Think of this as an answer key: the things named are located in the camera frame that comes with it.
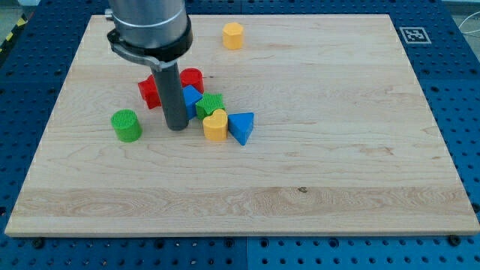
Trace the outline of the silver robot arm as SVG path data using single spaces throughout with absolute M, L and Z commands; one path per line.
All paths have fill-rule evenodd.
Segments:
M 109 0 L 106 16 L 114 22 L 111 50 L 156 72 L 173 66 L 193 43 L 184 0 Z

